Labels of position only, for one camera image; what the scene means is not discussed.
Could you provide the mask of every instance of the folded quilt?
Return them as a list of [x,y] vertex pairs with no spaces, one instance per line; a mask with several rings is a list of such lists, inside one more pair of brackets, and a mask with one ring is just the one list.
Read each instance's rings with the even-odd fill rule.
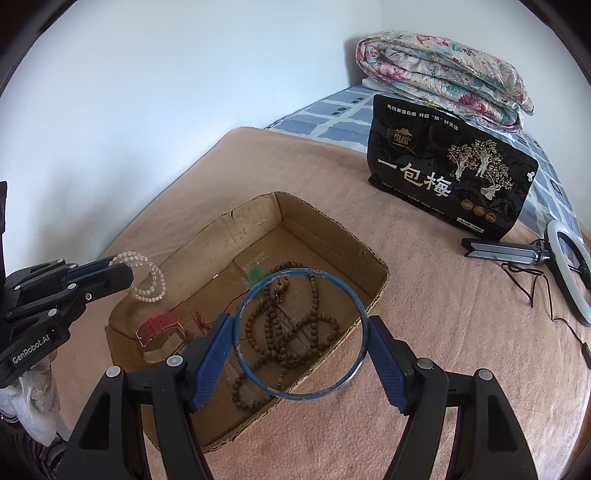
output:
[[433,103],[489,128],[520,131],[521,112],[534,114],[511,64],[448,38],[389,30],[357,45],[369,88]]

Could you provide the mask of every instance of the bed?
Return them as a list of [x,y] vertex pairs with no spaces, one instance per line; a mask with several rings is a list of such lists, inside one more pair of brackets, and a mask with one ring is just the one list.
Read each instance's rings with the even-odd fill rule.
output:
[[[160,263],[244,202],[273,191],[296,195],[337,220],[388,264],[389,283],[372,313],[384,319],[396,338],[448,371],[472,375],[486,367],[495,374],[540,479],[557,480],[589,399],[589,372],[578,344],[564,325],[550,322],[542,290],[530,308],[496,264],[462,255],[465,232],[374,189],[367,176],[365,155],[359,151],[240,128],[148,205],[105,255],[135,250]],[[535,236],[517,222],[508,239],[527,242]],[[591,332],[573,319],[551,277],[550,283],[555,312],[591,341]],[[111,365],[103,328],[123,296],[89,304],[72,324],[72,341],[54,361],[61,412],[69,426]],[[314,372],[306,388],[322,385],[324,375],[339,365],[335,362],[352,360],[354,337]],[[432,478],[445,477],[454,421],[450,410]],[[405,422],[388,404],[368,360],[346,388],[319,401],[284,401],[206,457],[216,480],[381,480]],[[162,460],[147,444],[152,478],[164,480]]]
[[[377,92],[357,85],[287,115],[268,126],[267,130],[311,138],[367,153],[376,94],[401,98],[393,93]],[[474,122],[468,123],[483,129]],[[493,130],[486,130],[486,132],[532,156],[540,165],[519,220],[540,238],[544,236],[548,222],[554,218],[569,225],[582,237],[566,192],[540,144],[525,132],[519,134],[506,134]]]

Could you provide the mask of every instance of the pink blanket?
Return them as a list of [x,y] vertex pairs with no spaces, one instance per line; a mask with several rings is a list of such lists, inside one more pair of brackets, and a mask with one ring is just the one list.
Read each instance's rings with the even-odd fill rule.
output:
[[[543,289],[533,309],[494,262],[467,259],[466,233],[371,187],[365,156],[340,147],[251,128],[232,131],[157,197],[108,253],[136,250],[162,261],[219,215],[276,190],[310,202],[342,223],[389,266],[390,281],[372,310],[417,356],[472,375],[489,368],[528,440],[541,480],[559,477],[589,398],[589,372],[565,325],[550,322]],[[533,234],[518,224],[512,241]],[[570,314],[551,278],[556,315]],[[90,304],[72,325],[72,341],[54,363],[62,413],[73,426],[110,366],[103,327],[122,297]],[[351,362],[350,338],[308,380],[322,385],[335,365]],[[406,418],[391,407],[368,358],[341,391],[312,402],[283,401],[238,439],[206,456],[216,480],[381,480]],[[454,429],[449,411],[432,478],[444,478]],[[165,478],[148,445],[153,478]]]

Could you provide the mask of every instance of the blue gripper pad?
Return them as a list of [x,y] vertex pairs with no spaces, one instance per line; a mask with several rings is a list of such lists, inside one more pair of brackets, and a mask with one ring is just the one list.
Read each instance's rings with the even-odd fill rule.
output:
[[394,338],[382,320],[374,315],[369,318],[369,356],[378,373],[390,405],[398,407],[403,415],[410,413],[411,401],[406,392],[407,376],[402,371],[392,351]]
[[191,397],[191,406],[199,411],[213,395],[219,381],[226,358],[232,349],[232,325],[234,317],[229,314],[224,319],[218,317],[221,325],[213,325],[213,328],[203,340],[207,340],[207,346],[202,360],[194,373],[195,389]]

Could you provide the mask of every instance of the printed tree illustration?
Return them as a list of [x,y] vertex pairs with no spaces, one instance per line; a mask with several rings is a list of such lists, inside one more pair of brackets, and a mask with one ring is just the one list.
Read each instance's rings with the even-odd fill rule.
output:
[[457,165],[455,173],[456,180],[460,180],[462,178],[462,174],[467,167],[474,168],[476,166],[476,159],[472,146],[468,144],[460,146],[452,145],[447,151],[447,157]]
[[496,151],[496,144],[492,140],[486,140],[485,142],[475,140],[472,145],[472,151],[475,157],[475,163],[480,164],[478,171],[476,172],[477,177],[484,177],[484,173],[486,172],[491,160],[501,159],[500,155]]
[[513,188],[513,179],[509,176],[509,167],[501,161],[498,155],[488,161],[488,168],[484,173],[484,177],[492,185],[490,187],[482,187],[480,193],[489,200],[492,200],[495,194],[502,188],[507,190]]

